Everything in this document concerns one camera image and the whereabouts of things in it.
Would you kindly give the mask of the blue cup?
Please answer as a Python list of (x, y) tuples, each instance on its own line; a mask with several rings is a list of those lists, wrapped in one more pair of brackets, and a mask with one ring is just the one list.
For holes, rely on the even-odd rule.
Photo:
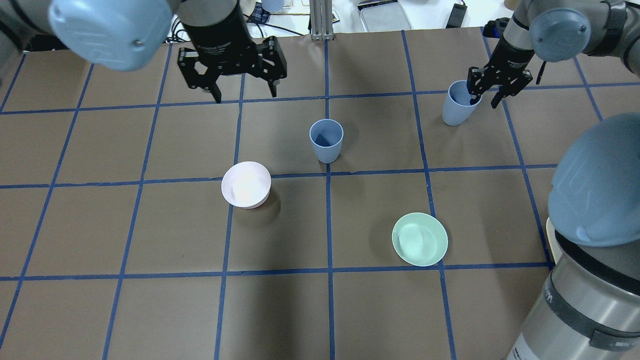
[(442, 107), (442, 120), (448, 126), (459, 126), (466, 121), (477, 104), (469, 104), (470, 95), (467, 90), (467, 80), (457, 80), (447, 89), (445, 102)]
[(313, 123), (308, 134), (318, 161), (331, 164), (338, 159), (345, 138), (345, 130), (338, 121), (320, 119)]

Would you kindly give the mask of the black power adapter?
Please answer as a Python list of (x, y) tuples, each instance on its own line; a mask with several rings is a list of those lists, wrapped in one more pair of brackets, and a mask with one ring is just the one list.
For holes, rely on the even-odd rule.
[(463, 1), (452, 5), (445, 28), (461, 28), (467, 13), (467, 5)]

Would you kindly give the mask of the grey kitchen scale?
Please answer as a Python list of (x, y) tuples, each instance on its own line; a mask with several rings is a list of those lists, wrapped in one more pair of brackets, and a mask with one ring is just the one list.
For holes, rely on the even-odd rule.
[(406, 11), (397, 0), (367, 0), (357, 4), (365, 32), (408, 31), (413, 27)]

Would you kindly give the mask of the green bowl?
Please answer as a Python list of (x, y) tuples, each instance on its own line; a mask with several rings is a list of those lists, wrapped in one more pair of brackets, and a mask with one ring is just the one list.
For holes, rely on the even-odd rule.
[(423, 212), (405, 214), (391, 231), (391, 244), (398, 257), (417, 267), (429, 267), (443, 260), (449, 243), (442, 223)]

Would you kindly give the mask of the aluminium frame post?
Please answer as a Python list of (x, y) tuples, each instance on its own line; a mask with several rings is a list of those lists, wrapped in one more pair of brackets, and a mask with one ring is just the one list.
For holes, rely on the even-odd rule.
[(313, 41), (333, 41), (333, 1), (309, 0), (310, 37)]

